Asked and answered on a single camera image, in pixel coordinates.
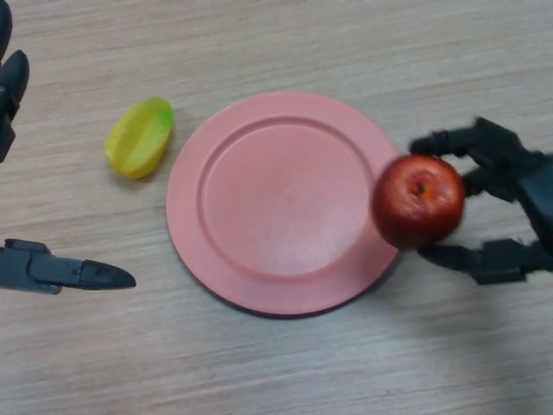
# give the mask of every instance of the robotic hand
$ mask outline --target robotic hand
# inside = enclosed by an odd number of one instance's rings
[[[11,37],[11,11],[0,0],[0,62]],[[21,50],[0,67],[0,163],[16,137],[11,123],[27,89],[29,60]],[[115,290],[135,287],[127,271],[91,260],[65,259],[52,255],[43,244],[7,239],[0,247],[0,287],[58,294],[61,288]]]
[[[517,134],[484,118],[467,128],[415,139],[410,152],[470,156],[479,167],[462,177],[467,197],[487,192],[518,201],[537,235],[529,245],[514,239],[487,241],[477,250],[434,245],[419,251],[423,258],[465,272],[477,284],[525,281],[530,272],[553,271],[553,155],[527,150]]]

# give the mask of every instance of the pink plate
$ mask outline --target pink plate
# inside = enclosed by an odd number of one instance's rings
[[[217,297],[271,316],[347,303],[397,250],[378,235],[372,185],[397,156],[360,112],[310,93],[231,105],[188,140],[167,221],[188,269]]]

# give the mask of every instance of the apple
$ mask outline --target apple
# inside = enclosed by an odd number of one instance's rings
[[[461,223],[465,188],[441,158],[394,159],[372,192],[372,218],[382,238],[398,249],[420,249],[450,235]]]

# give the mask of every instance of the wooden table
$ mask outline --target wooden table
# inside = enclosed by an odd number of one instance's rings
[[[550,0],[12,0],[31,62],[0,166],[3,238],[110,262],[134,290],[0,290],[3,415],[535,415],[553,412],[553,279],[481,288],[407,255],[377,292],[271,321],[184,271],[168,173],[191,132],[254,93],[342,99],[400,149],[482,115],[553,150]],[[159,171],[126,182],[103,140],[151,95],[175,108]],[[468,161],[454,161],[465,169]],[[463,243],[533,234],[483,196]]]

